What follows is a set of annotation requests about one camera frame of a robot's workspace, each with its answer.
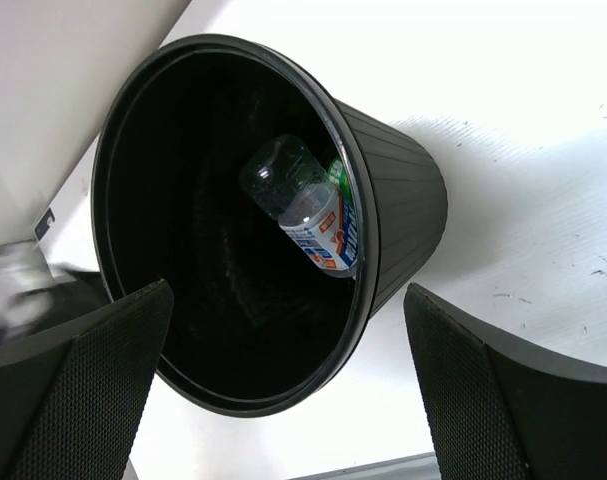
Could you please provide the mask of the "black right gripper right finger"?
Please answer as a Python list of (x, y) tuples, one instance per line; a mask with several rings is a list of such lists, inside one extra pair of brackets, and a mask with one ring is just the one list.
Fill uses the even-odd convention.
[(404, 315), (444, 479), (607, 479), (607, 367), (412, 283)]

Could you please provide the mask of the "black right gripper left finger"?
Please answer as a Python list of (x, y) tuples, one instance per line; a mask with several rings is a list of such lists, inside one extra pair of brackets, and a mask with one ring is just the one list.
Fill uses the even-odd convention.
[(0, 346), (0, 479), (120, 479), (160, 360), (159, 280)]

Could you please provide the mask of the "green plastic bottle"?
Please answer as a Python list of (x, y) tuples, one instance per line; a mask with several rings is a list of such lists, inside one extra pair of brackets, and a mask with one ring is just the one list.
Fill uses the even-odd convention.
[(339, 156), (336, 156), (329, 164), (327, 170), (328, 179), (337, 187), (342, 198), (353, 203), (352, 191), (345, 166)]

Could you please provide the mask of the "orange blue label bottle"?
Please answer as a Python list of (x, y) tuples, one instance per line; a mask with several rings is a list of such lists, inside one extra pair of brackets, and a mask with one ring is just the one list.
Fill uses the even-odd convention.
[(356, 277), (359, 232), (350, 188), (341, 187), (299, 137), (269, 140), (239, 181), (314, 266), (332, 277)]

